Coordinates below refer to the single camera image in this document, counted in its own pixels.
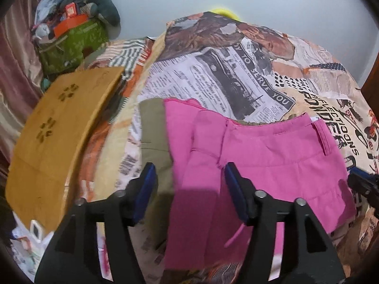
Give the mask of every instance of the pink pants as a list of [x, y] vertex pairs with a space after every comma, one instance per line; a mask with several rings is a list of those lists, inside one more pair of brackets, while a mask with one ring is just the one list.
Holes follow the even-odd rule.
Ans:
[[[165, 255], [168, 269], [244, 260], [252, 228], [239, 220], [224, 181], [234, 162], [257, 189], [285, 201], [304, 198], [330, 233], [355, 214], [347, 171], [325, 122], [307, 114], [242, 126], [191, 100], [165, 102], [175, 197]], [[283, 249], [277, 226], [275, 253]]]

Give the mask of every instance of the orange container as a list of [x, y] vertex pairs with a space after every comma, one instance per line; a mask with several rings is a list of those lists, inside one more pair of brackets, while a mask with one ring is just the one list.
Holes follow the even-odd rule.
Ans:
[[72, 29], [73, 27], [77, 27], [81, 25], [82, 23], [86, 22], [87, 20], [88, 20], [88, 16], [86, 14], [77, 15], [75, 17], [67, 18], [63, 20], [60, 24], [58, 24], [54, 28], [55, 37], [58, 38], [63, 33], [66, 33], [69, 29]]

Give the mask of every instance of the metal screw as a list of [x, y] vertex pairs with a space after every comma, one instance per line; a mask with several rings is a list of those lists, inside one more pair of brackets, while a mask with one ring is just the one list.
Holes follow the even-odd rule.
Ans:
[[267, 193], [264, 192], [263, 190], [257, 190], [255, 191], [255, 195], [259, 198], [264, 198], [267, 195]]
[[295, 202], [299, 204], [300, 206], [305, 206], [307, 204], [307, 201], [304, 200], [303, 198], [297, 198]]
[[86, 203], [86, 199], [85, 198], [79, 198], [75, 202], [75, 204], [77, 204], [77, 206], [82, 206], [84, 203]]
[[116, 195], [118, 198], [122, 198], [126, 194], [125, 190], [117, 190], [114, 195]]

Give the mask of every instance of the white wall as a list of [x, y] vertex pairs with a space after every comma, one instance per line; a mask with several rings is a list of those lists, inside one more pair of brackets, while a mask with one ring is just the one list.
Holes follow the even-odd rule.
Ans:
[[113, 2], [121, 16], [119, 39], [158, 36], [170, 20], [224, 7], [236, 13], [242, 21], [268, 26], [325, 47], [342, 62], [360, 86], [370, 73], [379, 52], [379, 30], [361, 0]]

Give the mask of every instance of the green plastic bag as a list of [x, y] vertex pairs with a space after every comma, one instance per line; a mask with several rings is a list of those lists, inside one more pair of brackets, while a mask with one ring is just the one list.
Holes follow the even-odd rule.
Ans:
[[84, 60], [83, 52], [91, 53], [108, 40], [104, 24], [92, 18], [69, 29], [53, 43], [38, 44], [44, 75], [54, 81], [59, 75], [74, 71]]

